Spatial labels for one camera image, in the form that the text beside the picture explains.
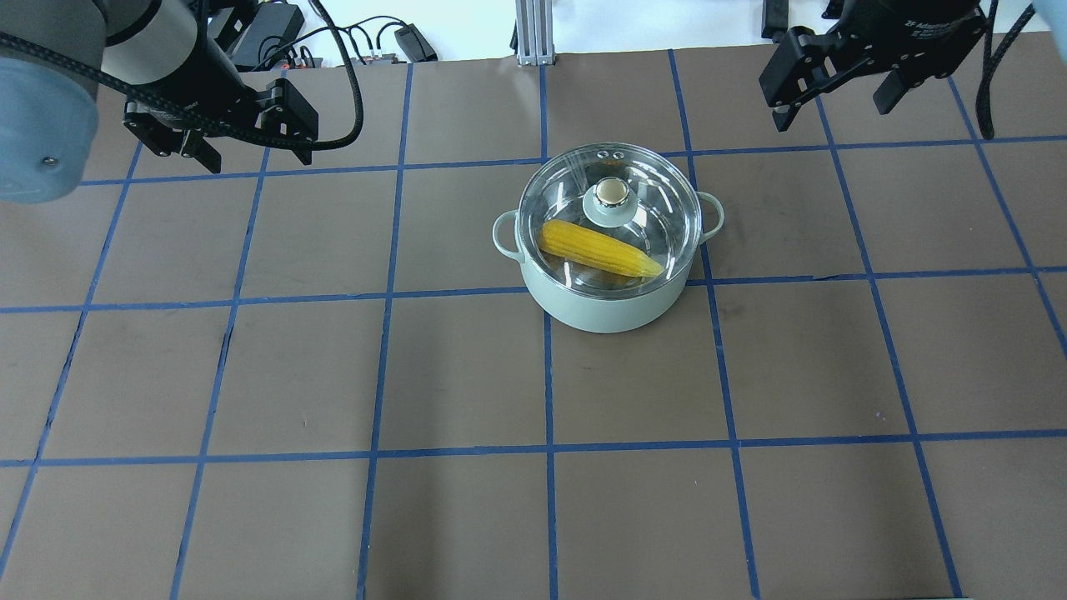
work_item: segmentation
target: electrical cable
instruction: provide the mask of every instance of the electrical cable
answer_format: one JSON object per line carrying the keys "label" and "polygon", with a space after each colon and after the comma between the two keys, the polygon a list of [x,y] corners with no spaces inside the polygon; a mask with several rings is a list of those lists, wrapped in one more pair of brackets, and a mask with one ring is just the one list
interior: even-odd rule
{"label": "electrical cable", "polygon": [[[320,0],[308,1],[313,5],[318,5],[319,9],[322,9]],[[352,129],[336,140],[329,140],[324,142],[313,142],[307,140],[298,140],[296,138],[272,136],[252,127],[239,127],[225,120],[206,116],[197,111],[189,110],[186,107],[182,107],[177,102],[166,99],[158,94],[142,90],[137,85],[132,85],[118,78],[112,77],[98,68],[94,68],[81,61],[71,59],[66,54],[61,54],[60,52],[38,44],[34,44],[33,42],[2,31],[0,31],[0,47],[21,52],[63,68],[64,70],[70,72],[75,75],[92,79],[93,81],[111,88],[112,90],[121,94],[125,94],[134,100],[144,102],[158,110],[165,111],[174,117],[180,119],[207,133],[226,136],[257,146],[290,151],[317,152],[341,148],[355,141],[355,139],[359,138],[360,133],[363,131],[364,116],[363,94],[360,91],[360,83],[355,78],[355,69],[352,66],[352,61],[348,57],[348,52],[344,49],[345,42],[340,37],[341,30],[333,22],[330,14],[324,10],[323,17],[323,20],[327,22],[327,28],[330,30],[331,35],[333,35],[334,42],[337,44],[337,48],[341,51],[341,63],[345,66],[346,75],[348,75],[349,85],[352,89],[352,100],[355,106],[355,121],[352,124]]]}
{"label": "electrical cable", "polygon": [[373,46],[370,45],[370,34],[367,33],[366,29],[363,29],[359,25],[353,25],[348,28],[348,32],[351,34],[353,29],[359,29],[361,32],[363,32],[363,36],[367,40],[367,47],[373,48]]}
{"label": "electrical cable", "polygon": [[389,22],[383,25],[382,28],[378,30],[378,35],[375,37],[375,44],[376,44],[376,47],[379,50],[382,49],[382,34],[385,33],[386,29],[388,29],[388,28],[391,28],[391,27],[393,27],[395,25],[399,25],[400,27],[408,27],[408,23],[405,23],[403,21],[389,21]]}
{"label": "electrical cable", "polygon": [[312,56],[312,51],[307,49],[307,46],[300,47],[300,62],[304,63],[305,68],[318,68],[315,65],[315,57]]}
{"label": "electrical cable", "polygon": [[[300,37],[293,40],[292,42],[289,42],[288,44],[285,44],[285,45],[282,45],[282,46],[276,46],[276,49],[274,50],[274,53],[268,54],[267,58],[264,59],[262,61],[260,61],[259,64],[257,64],[256,66],[254,66],[252,68],[252,70],[261,70],[264,67],[268,66],[269,64],[273,64],[274,62],[277,62],[276,57],[277,57],[278,52],[286,52],[290,48],[292,48],[293,46],[296,46],[297,44],[300,44],[301,42],[307,40],[308,37],[312,37],[313,35],[317,35],[319,33],[322,33],[323,31],[327,31],[329,29],[330,29],[329,27],[320,27],[318,29],[313,29],[312,31],[308,31],[307,33],[301,35]],[[345,48],[344,41],[339,44],[338,49],[341,49],[341,53],[347,57],[348,56],[348,51],[345,50],[345,49],[343,49],[343,48]]]}
{"label": "electrical cable", "polygon": [[[278,42],[283,42],[285,40],[285,37],[283,37],[281,35],[268,35],[268,36],[264,37],[262,41],[259,42],[259,49],[256,50],[256,60],[257,61],[264,60],[264,44],[266,44],[267,42],[269,42],[271,40],[277,40]],[[267,51],[270,52],[270,50],[273,49],[273,48],[277,48],[277,44],[269,46],[267,48]]]}
{"label": "electrical cable", "polygon": [[997,74],[997,67],[1000,66],[1004,53],[1007,52],[1007,49],[1019,37],[1019,34],[1022,33],[1022,28],[1030,22],[1035,13],[1033,4],[1026,6],[1022,11],[1022,14],[1019,15],[1019,18],[1016,19],[1012,29],[1004,34],[1004,38],[997,46],[997,50],[993,51],[993,21],[997,18],[997,6],[999,3],[999,0],[991,0],[989,3],[989,29],[986,30],[985,45],[982,50],[982,82],[978,84],[978,95],[974,100],[978,130],[982,131],[982,138],[986,140],[993,139],[996,135],[996,130],[993,129],[992,104],[990,100],[993,75]]}
{"label": "electrical cable", "polygon": [[361,64],[367,64],[367,60],[364,59],[363,54],[360,53],[360,46],[355,43],[355,37],[352,35],[352,30],[346,29],[345,33],[348,34],[348,41],[352,43],[352,50],[355,51],[355,58],[360,59]]}
{"label": "electrical cable", "polygon": [[[388,29],[389,27],[393,27],[394,25],[399,25],[400,27],[407,27],[408,30],[411,31],[411,25],[409,25],[409,23],[407,23],[407,22],[404,22],[404,21],[402,21],[400,19],[396,19],[394,21],[391,21],[391,22],[387,22],[387,23],[383,25],[381,27],[381,29],[378,30],[378,35],[375,38],[376,47],[379,50],[382,49],[382,33],[385,33],[385,30]],[[429,52],[426,51],[426,46],[423,45],[423,38],[421,38],[421,36],[420,35],[415,35],[415,42],[418,42],[418,49],[421,50],[423,56],[426,57]]]}

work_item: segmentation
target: power adapter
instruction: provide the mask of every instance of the power adapter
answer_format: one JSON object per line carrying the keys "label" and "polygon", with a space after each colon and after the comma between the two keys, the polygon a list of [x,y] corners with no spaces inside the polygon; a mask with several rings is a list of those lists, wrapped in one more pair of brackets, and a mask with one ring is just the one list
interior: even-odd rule
{"label": "power adapter", "polygon": [[433,46],[426,41],[426,37],[418,31],[418,28],[412,23],[408,23],[400,29],[396,30],[397,44],[400,45],[400,49],[403,53],[408,56],[408,60],[413,63],[425,63],[437,60],[437,52],[433,50]]}

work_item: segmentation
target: yellow corn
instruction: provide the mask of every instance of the yellow corn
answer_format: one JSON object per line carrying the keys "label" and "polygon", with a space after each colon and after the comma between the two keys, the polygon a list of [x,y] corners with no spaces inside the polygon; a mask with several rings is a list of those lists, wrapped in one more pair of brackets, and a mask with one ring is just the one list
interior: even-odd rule
{"label": "yellow corn", "polygon": [[664,272],[659,263],[639,249],[559,219],[552,219],[541,227],[538,247],[548,254],[609,273],[631,278],[654,278]]}

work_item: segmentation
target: cooking pot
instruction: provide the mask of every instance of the cooking pot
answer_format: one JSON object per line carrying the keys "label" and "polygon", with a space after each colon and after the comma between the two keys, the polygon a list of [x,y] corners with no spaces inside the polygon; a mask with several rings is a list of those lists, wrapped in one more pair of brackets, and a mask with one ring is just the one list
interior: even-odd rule
{"label": "cooking pot", "polygon": [[[707,232],[700,200],[718,214]],[[496,219],[493,243],[520,264],[530,295],[548,314],[576,329],[616,333],[652,321],[678,300],[698,247],[724,219],[719,201],[692,189],[664,157],[631,144],[598,143],[545,163],[519,208]],[[516,250],[500,242],[508,221],[514,222]],[[557,227],[551,238],[546,224]],[[633,248],[644,255],[637,258],[656,263],[658,274],[625,267],[633,260],[622,257]]]}

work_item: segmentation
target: pot lid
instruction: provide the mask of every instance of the pot lid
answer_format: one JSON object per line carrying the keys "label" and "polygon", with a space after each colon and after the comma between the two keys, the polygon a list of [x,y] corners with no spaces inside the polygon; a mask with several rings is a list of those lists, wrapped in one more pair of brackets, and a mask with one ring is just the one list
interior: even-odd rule
{"label": "pot lid", "polygon": [[701,231],[696,192],[662,156],[589,144],[550,160],[519,207],[525,254],[558,285],[625,299],[686,277]]}

